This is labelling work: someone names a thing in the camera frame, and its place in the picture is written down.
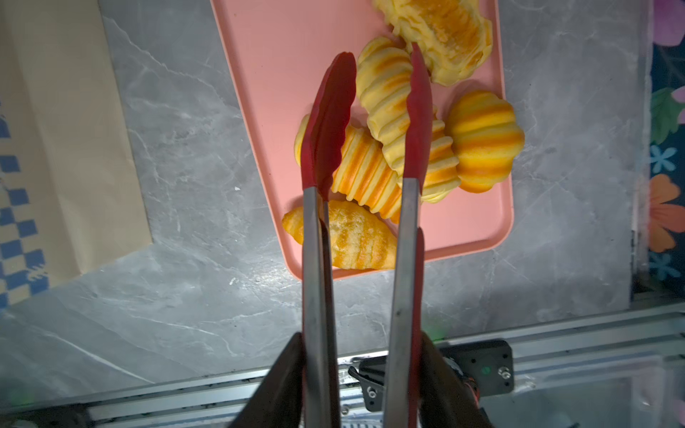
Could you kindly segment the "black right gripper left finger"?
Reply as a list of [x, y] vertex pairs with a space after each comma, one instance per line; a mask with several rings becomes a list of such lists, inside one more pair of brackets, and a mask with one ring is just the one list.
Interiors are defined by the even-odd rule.
[[303, 335], [295, 333], [237, 418], [237, 427], [298, 427], [303, 413]]

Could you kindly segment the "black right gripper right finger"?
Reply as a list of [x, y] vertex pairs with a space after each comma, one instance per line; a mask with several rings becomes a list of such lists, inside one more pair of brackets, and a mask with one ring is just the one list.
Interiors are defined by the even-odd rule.
[[492, 428], [426, 333], [421, 333], [419, 397], [422, 427]]

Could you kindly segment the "golden croissant bread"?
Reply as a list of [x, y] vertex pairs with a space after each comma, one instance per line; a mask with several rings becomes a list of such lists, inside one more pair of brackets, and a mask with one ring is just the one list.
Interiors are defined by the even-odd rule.
[[348, 201], [328, 203], [333, 266], [347, 270], [394, 269], [397, 237], [376, 215]]

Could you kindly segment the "striped long bread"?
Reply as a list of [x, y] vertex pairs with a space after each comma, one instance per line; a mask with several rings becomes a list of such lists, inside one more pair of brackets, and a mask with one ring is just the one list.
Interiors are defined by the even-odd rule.
[[[410, 55], [387, 37], [376, 37], [361, 51], [357, 67], [357, 95], [367, 112], [367, 127], [382, 144], [389, 167], [402, 175], [405, 139], [410, 126], [407, 99], [413, 67]], [[440, 203], [460, 186], [458, 157], [445, 123], [433, 120], [430, 159], [423, 187], [424, 203]]]
[[367, 129], [350, 125], [341, 153], [331, 191], [397, 224], [401, 217], [400, 178], [388, 166], [381, 143]]

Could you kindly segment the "small round bread roll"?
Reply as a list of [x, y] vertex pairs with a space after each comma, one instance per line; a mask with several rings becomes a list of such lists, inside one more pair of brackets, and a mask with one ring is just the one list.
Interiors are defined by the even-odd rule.
[[510, 103], [475, 90], [453, 103], [445, 123], [464, 191], [485, 193], [508, 178], [526, 140]]

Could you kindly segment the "red metal kitchen tongs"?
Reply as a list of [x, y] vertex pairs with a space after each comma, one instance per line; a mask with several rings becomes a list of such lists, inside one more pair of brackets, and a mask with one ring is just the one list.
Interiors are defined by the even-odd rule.
[[[429, 161], [433, 106], [428, 72], [418, 46], [411, 54], [401, 221], [392, 295], [383, 404], [386, 427], [417, 424], [421, 357], [421, 298], [425, 240], [419, 226], [420, 197]], [[339, 53], [320, 84], [301, 146], [303, 183], [303, 358], [304, 422], [308, 427], [341, 424], [328, 192], [342, 159], [345, 129], [356, 94], [356, 65]]]

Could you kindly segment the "blue checkered paper bag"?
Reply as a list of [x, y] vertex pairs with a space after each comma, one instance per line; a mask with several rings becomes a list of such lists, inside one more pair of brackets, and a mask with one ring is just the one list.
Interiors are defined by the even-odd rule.
[[152, 242], [95, 1], [1, 5], [1, 305]]

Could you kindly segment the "braided bread roll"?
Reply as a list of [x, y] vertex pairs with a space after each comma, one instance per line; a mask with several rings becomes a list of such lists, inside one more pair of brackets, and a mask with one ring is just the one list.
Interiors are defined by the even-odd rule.
[[451, 87], [470, 78], [491, 55], [492, 22], [477, 1], [375, 1], [386, 24], [408, 47], [418, 45], [433, 83]]

